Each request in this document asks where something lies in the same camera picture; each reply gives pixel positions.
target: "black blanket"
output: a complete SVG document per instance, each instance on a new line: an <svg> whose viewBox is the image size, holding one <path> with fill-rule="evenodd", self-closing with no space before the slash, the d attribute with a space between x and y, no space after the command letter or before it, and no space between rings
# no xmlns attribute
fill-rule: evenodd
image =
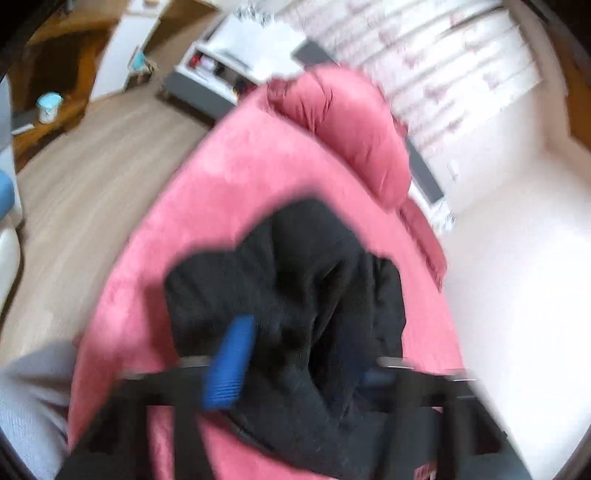
<svg viewBox="0 0 591 480"><path fill-rule="evenodd" d="M248 441L293 465L370 478L387 414L361 388L377 356L402 356L398 270L367 253L318 200L264 219L234 251L199 252L165 282L180 356L213 353L239 314L257 339L229 413Z"/></svg>

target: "blue lid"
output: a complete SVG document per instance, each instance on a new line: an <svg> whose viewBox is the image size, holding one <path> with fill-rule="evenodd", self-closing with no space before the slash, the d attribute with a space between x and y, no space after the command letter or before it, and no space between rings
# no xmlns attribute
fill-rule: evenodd
<svg viewBox="0 0 591 480"><path fill-rule="evenodd" d="M11 178L0 170L0 220L14 206L14 185Z"/></svg>
<svg viewBox="0 0 591 480"><path fill-rule="evenodd" d="M37 101L37 105L41 108L55 108L61 104L64 99L56 92L49 92L41 95Z"/></svg>

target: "white container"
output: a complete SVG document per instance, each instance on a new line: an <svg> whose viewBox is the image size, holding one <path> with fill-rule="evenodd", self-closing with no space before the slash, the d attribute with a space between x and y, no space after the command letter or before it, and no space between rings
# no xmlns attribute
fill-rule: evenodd
<svg viewBox="0 0 591 480"><path fill-rule="evenodd" d="M39 107L39 121L42 124L53 123L57 118L60 105L64 99L55 92L45 93L39 97L37 106Z"/></svg>

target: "pink fabric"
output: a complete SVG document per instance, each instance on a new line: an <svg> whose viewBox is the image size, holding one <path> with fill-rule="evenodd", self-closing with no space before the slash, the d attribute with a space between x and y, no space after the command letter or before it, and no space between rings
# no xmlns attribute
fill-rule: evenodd
<svg viewBox="0 0 591 480"><path fill-rule="evenodd" d="M441 291L443 288L443 278L447 272L447 260L439 240L435 236L433 229L431 229L431 225L429 225L422 210L411 198L407 198L404 201L398 212L408 233L415 239L423 254L433 281L439 291Z"/></svg>
<svg viewBox="0 0 591 480"><path fill-rule="evenodd" d="M344 159L387 209L407 196L410 168L402 126L362 73L326 64L296 80L274 80L269 102Z"/></svg>
<svg viewBox="0 0 591 480"><path fill-rule="evenodd" d="M70 406L75 445L124 371L154 372L175 364L163 278L195 249L231 247L266 213L315 193L361 242L400 269L407 316L402 342L417 368L462 368L445 298L397 213L387 214L337 156L287 122L264 88L246 98L200 144L129 240L109 277L80 346ZM219 480L306 480L301 471L245 446L221 417L202 420ZM151 412L157 478L173 478L170 411Z"/></svg>

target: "white cabinet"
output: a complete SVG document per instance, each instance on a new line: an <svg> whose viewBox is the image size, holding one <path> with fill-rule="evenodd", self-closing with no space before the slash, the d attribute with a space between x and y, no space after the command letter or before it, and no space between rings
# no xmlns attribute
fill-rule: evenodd
<svg viewBox="0 0 591 480"><path fill-rule="evenodd" d="M90 94L91 102L125 89L132 57L145 45L159 23L158 17L121 17L100 63Z"/></svg>

